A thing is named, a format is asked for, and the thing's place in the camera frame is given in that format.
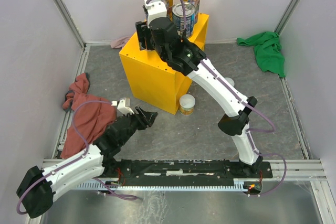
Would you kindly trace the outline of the blue can with pull-tab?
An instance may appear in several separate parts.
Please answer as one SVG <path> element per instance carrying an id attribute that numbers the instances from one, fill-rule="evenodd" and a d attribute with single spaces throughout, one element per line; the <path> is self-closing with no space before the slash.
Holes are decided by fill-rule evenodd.
<path id="1" fill-rule="evenodd" d="M 194 32 L 195 7 L 189 2 L 184 2 L 186 14 L 186 38 L 190 38 Z M 182 34 L 184 31 L 184 16 L 182 4 L 175 4 L 172 7 L 172 21 L 176 25 L 177 31 Z"/>

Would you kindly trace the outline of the short green can clear lid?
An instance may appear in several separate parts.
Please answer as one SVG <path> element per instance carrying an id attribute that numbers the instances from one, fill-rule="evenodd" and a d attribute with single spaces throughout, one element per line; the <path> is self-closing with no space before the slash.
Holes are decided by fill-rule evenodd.
<path id="1" fill-rule="evenodd" d="M 232 78 L 225 78 L 225 79 L 231 86 L 233 86 L 233 87 L 235 86 L 235 82 Z"/>

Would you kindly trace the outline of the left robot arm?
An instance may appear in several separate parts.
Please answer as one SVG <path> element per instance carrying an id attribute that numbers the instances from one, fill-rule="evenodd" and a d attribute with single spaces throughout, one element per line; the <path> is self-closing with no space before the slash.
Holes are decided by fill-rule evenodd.
<path id="1" fill-rule="evenodd" d="M 112 176 L 116 171 L 114 156 L 136 131 L 150 128 L 157 116 L 156 112 L 136 107 L 135 113 L 117 117 L 100 137 L 79 153 L 51 167 L 31 167 L 16 191 L 17 213 L 37 218 L 77 185 L 101 175 Z"/>

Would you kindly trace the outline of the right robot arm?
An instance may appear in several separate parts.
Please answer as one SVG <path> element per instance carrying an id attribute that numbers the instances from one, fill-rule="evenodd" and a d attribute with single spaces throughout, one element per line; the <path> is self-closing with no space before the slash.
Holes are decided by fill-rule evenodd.
<path id="1" fill-rule="evenodd" d="M 224 110 L 219 129 L 232 137 L 238 150 L 241 172 L 254 177 L 263 161 L 249 131 L 249 114 L 257 104 L 255 97 L 238 92 L 215 69 L 205 52 L 179 33 L 176 25 L 166 17 L 150 23 L 135 23 L 141 50 L 155 50 L 160 59 L 173 70 L 200 85 Z"/>

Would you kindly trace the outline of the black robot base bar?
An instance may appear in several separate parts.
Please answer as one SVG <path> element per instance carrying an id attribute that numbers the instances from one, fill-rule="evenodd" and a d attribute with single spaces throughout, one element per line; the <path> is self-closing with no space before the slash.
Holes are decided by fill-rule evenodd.
<path id="1" fill-rule="evenodd" d="M 123 159 L 106 168 L 103 178 L 120 178 L 124 186 L 231 186 L 234 179 L 273 178 L 269 162 L 256 169 L 240 161 L 154 161 Z"/>

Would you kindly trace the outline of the pink cloth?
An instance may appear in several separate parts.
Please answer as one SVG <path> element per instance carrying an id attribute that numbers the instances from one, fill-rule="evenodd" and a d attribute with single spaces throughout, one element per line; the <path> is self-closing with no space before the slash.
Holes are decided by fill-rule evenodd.
<path id="1" fill-rule="evenodd" d="M 110 46 L 112 49 L 123 48 L 130 40 L 131 36 L 124 36 L 111 41 Z"/>

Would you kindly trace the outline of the yellow open shelf cabinet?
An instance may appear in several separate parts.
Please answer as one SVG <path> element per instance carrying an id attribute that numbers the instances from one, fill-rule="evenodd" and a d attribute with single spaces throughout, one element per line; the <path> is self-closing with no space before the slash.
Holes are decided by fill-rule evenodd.
<path id="1" fill-rule="evenodd" d="M 202 50 L 205 46 L 208 16 L 196 25 L 196 32 L 188 38 Z M 163 62 L 155 50 L 140 50 L 137 31 L 119 52 L 119 56 L 135 98 L 175 114 L 179 99 L 186 94 L 192 80 Z"/>

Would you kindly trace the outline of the short can white lid front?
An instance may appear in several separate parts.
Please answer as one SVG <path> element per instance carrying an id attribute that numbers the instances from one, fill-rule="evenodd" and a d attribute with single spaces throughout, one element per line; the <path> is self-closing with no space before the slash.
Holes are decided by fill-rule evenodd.
<path id="1" fill-rule="evenodd" d="M 182 95 L 179 99 L 179 110 L 183 115 L 191 115 L 194 112 L 195 98 L 190 94 Z"/>

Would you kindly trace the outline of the red cloth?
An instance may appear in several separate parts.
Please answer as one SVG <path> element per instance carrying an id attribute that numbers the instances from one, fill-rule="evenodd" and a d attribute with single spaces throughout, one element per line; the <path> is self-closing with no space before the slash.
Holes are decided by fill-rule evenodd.
<path id="1" fill-rule="evenodd" d="M 116 108 L 102 97 L 89 94 L 90 77 L 82 73 L 69 86 L 62 105 L 65 111 L 76 111 L 75 124 L 67 130 L 67 137 L 60 154 L 67 159 L 86 148 L 84 140 L 91 144 L 117 118 Z"/>

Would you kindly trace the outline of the green cloth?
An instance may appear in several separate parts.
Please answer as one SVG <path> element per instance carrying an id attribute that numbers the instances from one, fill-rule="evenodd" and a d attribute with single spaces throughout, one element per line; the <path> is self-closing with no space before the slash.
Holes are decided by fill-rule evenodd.
<path id="1" fill-rule="evenodd" d="M 256 63 L 263 72 L 272 72 L 281 78 L 286 76 L 280 36 L 276 32 L 265 31 L 247 39 L 237 38 L 237 44 L 254 48 Z"/>

